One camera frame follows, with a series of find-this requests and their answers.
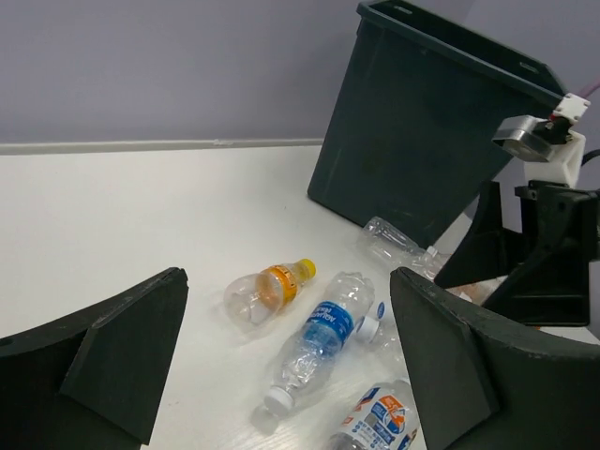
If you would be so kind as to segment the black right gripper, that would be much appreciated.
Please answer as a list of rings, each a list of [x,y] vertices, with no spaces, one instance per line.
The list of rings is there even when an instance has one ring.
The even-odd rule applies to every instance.
[[[589,324],[599,193],[531,181],[515,194],[523,235],[503,226],[500,184],[484,183],[472,225],[435,284],[458,287],[507,276],[521,263],[483,308],[525,325]]]

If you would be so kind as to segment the small bottle yellow cap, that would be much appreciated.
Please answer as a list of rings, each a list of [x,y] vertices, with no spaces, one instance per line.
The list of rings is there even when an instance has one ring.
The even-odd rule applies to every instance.
[[[254,332],[284,311],[316,273],[312,260],[301,259],[240,277],[224,292],[227,316],[241,331]]]

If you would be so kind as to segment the crushed bottle blue label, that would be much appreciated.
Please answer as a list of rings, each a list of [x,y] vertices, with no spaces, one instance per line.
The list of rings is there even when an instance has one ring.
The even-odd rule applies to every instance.
[[[340,272],[305,323],[282,346],[263,405],[286,417],[328,382],[354,328],[375,301],[372,281],[358,272]]]

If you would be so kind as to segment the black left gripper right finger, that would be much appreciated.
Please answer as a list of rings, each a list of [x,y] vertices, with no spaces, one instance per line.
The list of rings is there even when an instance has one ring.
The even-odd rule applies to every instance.
[[[596,449],[599,347],[514,322],[408,268],[390,295],[429,449]]]

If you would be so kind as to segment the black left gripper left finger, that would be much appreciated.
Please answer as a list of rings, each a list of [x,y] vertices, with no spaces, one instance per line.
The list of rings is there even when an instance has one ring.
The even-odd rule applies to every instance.
[[[1,340],[4,449],[149,444],[188,299],[169,268],[109,299]]]

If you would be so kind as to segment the clear bottle orange blue label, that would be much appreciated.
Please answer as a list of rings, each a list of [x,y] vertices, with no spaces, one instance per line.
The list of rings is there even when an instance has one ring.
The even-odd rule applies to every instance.
[[[408,449],[420,428],[410,381],[378,382],[360,398],[324,449]]]

